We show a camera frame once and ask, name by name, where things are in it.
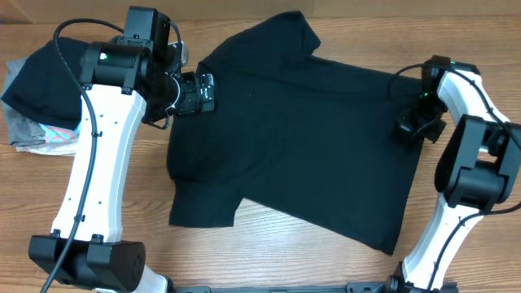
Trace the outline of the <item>black t-shirt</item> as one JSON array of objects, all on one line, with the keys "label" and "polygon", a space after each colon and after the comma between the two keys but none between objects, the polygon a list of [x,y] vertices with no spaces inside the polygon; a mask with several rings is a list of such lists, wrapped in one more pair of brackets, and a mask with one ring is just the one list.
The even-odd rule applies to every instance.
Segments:
[{"label": "black t-shirt", "polygon": [[216,109],[177,118],[169,223],[229,227],[243,199],[392,254],[422,151],[396,131],[418,80],[320,59],[298,11],[226,39],[198,64]]}]

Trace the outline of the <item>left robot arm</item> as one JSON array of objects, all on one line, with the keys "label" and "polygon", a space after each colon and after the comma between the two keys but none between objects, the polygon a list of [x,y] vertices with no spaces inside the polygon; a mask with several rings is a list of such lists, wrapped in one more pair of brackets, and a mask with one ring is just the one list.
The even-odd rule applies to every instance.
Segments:
[{"label": "left robot arm", "polygon": [[182,72],[187,52],[172,20],[130,7],[113,42],[90,43],[72,81],[81,92],[81,129],[71,176],[50,233],[34,235],[29,258],[59,282],[95,292],[171,292],[141,242],[122,238],[122,202],[140,124],[167,129],[172,116],[216,108],[211,74]]}]

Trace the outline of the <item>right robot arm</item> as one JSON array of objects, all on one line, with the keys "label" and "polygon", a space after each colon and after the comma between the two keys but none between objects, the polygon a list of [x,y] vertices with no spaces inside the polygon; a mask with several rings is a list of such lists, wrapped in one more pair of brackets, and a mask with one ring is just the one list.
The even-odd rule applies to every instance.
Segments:
[{"label": "right robot arm", "polygon": [[466,236],[510,196],[520,169],[520,126],[494,105],[482,85],[479,69],[434,55],[417,66],[422,97],[396,120],[410,142],[436,142],[448,112],[455,130],[436,166],[434,212],[416,247],[378,287],[379,292],[455,292],[445,273]]}]

